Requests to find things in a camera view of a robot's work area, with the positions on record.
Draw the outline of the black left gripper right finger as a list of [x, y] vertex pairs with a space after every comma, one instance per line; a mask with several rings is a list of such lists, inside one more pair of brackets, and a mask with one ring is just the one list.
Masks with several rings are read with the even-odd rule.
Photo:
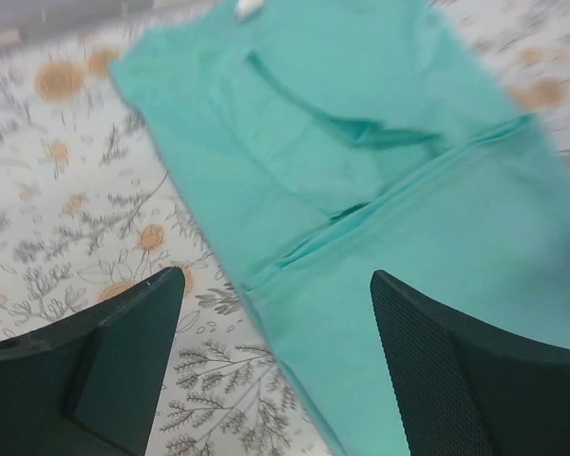
[[413, 455], [570, 455], [570, 350], [506, 332], [384, 271], [372, 307]]

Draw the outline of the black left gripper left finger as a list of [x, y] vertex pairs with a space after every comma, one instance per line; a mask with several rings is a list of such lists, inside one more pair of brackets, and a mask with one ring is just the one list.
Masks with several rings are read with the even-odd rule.
[[184, 288], [166, 268], [0, 342], [0, 455], [143, 455]]

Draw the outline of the teal green t-shirt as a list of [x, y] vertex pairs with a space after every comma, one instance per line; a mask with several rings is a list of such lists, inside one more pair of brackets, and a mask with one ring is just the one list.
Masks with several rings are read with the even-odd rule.
[[377, 270], [570, 349], [570, 173], [427, 2], [224, 2], [110, 72], [333, 454], [408, 451]]

